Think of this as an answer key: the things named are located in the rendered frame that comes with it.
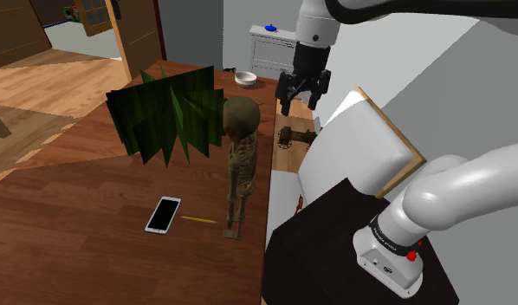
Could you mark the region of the wooden door with glass panes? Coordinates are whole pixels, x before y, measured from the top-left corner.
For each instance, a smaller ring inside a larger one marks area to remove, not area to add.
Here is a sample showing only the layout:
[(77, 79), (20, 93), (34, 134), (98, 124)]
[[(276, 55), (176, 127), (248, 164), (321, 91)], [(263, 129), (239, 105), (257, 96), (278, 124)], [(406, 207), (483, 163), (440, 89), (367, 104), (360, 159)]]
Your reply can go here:
[(113, 26), (105, 0), (74, 0), (87, 36), (96, 36)]

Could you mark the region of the white chair with wooden frame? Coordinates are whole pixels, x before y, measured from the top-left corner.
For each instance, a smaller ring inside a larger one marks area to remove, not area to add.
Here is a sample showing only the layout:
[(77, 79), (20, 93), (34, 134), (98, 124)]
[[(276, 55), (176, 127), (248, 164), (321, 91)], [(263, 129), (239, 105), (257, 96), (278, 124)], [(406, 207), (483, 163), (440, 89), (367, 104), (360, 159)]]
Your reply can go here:
[(344, 179), (361, 193), (383, 198), (425, 163), (372, 99), (355, 88), (314, 139), (298, 175), (309, 203)]

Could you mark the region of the white smartphone with black screen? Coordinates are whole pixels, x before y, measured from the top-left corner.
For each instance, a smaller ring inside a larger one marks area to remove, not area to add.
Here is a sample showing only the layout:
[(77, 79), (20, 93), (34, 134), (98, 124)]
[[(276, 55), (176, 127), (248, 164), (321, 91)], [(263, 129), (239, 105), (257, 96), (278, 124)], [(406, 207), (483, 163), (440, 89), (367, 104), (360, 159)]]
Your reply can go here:
[(146, 224), (145, 232), (165, 235), (171, 227), (181, 201), (181, 198), (162, 196)]

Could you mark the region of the white bowl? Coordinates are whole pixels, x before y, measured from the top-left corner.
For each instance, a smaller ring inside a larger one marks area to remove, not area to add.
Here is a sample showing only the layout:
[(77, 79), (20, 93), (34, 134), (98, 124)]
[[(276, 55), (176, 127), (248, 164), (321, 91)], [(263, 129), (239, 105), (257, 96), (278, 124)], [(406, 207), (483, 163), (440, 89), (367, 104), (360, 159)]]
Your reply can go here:
[(257, 76), (248, 71), (235, 72), (235, 82), (239, 87), (248, 88), (256, 84)]

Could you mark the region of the brown wooden door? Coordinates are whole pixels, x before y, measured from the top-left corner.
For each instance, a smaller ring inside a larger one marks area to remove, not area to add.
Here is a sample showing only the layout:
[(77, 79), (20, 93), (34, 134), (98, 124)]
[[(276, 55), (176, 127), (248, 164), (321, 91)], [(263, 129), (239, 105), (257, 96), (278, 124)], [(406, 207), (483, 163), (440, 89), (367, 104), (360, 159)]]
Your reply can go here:
[(159, 0), (105, 0), (129, 81), (166, 59)]

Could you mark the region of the white cabinet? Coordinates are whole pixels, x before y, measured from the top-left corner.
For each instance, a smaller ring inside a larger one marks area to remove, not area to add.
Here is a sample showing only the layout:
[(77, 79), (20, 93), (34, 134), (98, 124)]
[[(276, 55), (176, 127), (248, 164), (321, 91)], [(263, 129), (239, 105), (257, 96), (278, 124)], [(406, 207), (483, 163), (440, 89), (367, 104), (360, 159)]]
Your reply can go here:
[(278, 80), (281, 72), (292, 73), (295, 32), (252, 25), (249, 71), (258, 77)]

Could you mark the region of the brown skeleton figure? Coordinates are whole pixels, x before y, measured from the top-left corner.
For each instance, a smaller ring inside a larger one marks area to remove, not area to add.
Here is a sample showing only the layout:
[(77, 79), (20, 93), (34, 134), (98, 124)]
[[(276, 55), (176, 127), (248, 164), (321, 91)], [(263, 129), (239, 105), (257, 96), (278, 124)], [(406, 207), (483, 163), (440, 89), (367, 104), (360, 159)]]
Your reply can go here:
[(223, 105), (223, 130), (231, 140), (227, 229), (223, 231), (227, 238), (242, 239), (246, 202), (255, 189), (260, 116), (258, 104), (245, 96), (231, 97)]

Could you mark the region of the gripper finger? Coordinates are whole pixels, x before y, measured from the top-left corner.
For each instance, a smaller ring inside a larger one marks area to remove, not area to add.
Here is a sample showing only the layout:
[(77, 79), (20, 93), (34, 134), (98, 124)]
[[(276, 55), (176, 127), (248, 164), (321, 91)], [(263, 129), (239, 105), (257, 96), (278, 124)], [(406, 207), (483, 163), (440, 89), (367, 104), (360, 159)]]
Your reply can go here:
[(281, 113), (288, 116), (291, 101), (302, 91), (304, 78), (299, 75), (281, 72), (275, 90), (275, 97), (280, 101)]
[(317, 102), (321, 96), (327, 93), (330, 79), (331, 71), (327, 69), (322, 71), (313, 70), (309, 73), (308, 91), (311, 93), (308, 100), (309, 109), (316, 109)]

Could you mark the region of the dark robot stand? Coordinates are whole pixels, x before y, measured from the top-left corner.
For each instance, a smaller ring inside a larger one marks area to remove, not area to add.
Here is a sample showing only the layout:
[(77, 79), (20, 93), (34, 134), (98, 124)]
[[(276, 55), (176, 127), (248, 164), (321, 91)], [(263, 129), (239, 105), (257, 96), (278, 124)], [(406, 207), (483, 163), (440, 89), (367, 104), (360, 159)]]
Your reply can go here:
[(344, 179), (276, 228), (263, 265), (267, 305), (458, 305), (428, 239), (418, 252), (424, 280), (411, 298), (400, 298), (358, 265), (353, 234), (388, 204)]

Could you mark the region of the dark green spiky plant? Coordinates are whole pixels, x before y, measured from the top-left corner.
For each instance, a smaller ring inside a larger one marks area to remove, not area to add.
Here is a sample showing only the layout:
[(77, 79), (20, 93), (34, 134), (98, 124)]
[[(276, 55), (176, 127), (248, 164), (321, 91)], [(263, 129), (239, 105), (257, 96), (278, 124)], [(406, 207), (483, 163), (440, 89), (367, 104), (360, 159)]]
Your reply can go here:
[(147, 163), (163, 153), (169, 163), (179, 141), (185, 155), (193, 146), (205, 157), (220, 147), (223, 130), (222, 89), (214, 88), (214, 68), (200, 68), (159, 79), (142, 71), (142, 83), (107, 93), (107, 108), (129, 155)]

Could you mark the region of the dark cannon model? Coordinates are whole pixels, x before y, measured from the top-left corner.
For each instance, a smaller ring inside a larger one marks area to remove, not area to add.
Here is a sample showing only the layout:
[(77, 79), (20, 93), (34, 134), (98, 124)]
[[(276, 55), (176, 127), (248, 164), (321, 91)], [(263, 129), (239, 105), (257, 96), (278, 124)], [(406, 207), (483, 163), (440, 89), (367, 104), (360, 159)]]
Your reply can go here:
[(278, 132), (278, 142), (277, 145), (281, 149), (289, 149), (294, 141), (306, 143), (308, 146), (306, 150), (308, 151), (315, 138), (317, 137), (316, 132), (312, 132), (309, 129), (306, 132), (298, 132), (291, 129), (289, 126), (284, 126)]

